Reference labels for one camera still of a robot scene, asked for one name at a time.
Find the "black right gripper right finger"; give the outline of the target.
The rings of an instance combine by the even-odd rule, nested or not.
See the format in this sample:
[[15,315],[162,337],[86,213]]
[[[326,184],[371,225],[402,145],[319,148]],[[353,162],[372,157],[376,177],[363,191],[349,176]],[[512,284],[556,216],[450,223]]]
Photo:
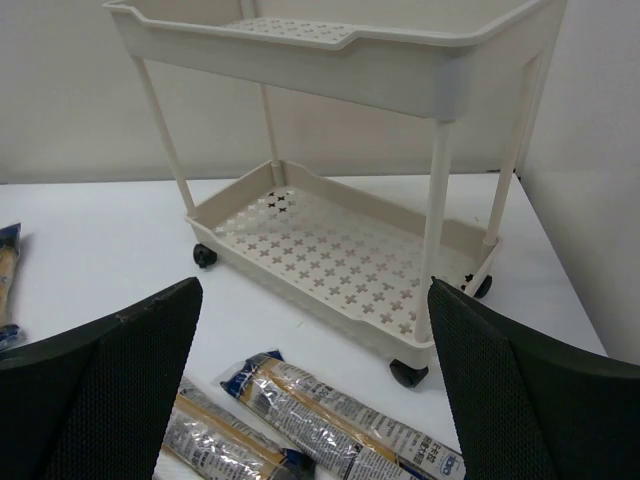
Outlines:
[[636,479],[639,368],[436,279],[432,332],[469,479]]

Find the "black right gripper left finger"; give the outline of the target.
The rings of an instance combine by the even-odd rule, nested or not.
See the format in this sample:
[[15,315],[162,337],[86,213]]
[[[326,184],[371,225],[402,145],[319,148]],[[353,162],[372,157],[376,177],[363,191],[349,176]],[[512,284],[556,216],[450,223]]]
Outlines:
[[2,352],[2,478],[151,478],[202,299],[186,278]]

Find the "spaghetti bag blue yellow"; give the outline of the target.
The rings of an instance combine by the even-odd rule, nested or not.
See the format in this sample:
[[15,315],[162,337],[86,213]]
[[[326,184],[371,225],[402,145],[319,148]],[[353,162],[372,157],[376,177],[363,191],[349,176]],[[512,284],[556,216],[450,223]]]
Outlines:
[[1,351],[21,340],[20,327],[9,320],[9,294],[20,256],[21,224],[1,229]]

